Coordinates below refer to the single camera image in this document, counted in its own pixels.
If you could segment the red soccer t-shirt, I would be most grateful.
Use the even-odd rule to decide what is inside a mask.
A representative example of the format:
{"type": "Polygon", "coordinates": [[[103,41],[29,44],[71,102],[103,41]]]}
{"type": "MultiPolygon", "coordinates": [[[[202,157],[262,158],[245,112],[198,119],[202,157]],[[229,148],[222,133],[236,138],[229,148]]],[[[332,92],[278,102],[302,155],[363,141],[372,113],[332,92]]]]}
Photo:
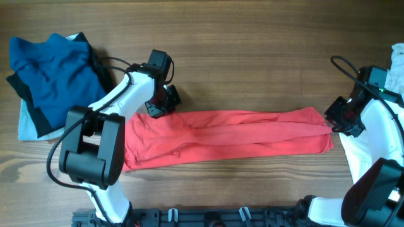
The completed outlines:
{"type": "Polygon", "coordinates": [[[291,112],[211,110],[126,124],[123,171],[203,161],[319,154],[334,146],[331,127],[313,107],[291,112]]]}

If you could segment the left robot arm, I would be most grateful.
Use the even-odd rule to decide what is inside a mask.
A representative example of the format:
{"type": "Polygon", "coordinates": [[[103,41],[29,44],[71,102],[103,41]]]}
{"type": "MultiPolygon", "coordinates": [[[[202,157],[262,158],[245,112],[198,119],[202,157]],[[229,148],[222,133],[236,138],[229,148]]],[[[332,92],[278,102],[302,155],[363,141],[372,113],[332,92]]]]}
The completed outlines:
{"type": "Polygon", "coordinates": [[[73,226],[136,226],[139,221],[124,195],[119,176],[124,165],[125,126],[144,105],[157,119],[175,110],[181,100],[174,85],[174,62],[153,50],[146,63],[130,64],[124,79],[89,107],[75,106],[67,115],[59,170],[84,190],[95,208],[74,212],[73,226]]]}

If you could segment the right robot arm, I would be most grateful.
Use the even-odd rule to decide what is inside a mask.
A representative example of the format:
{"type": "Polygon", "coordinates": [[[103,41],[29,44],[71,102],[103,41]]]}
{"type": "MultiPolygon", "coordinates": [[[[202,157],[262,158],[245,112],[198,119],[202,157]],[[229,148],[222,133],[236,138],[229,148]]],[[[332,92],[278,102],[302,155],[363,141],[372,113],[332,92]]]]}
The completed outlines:
{"type": "Polygon", "coordinates": [[[403,98],[387,89],[388,72],[357,73],[349,99],[325,112],[340,135],[353,186],[342,199],[313,198],[308,220],[319,226],[403,226],[403,98]]]}

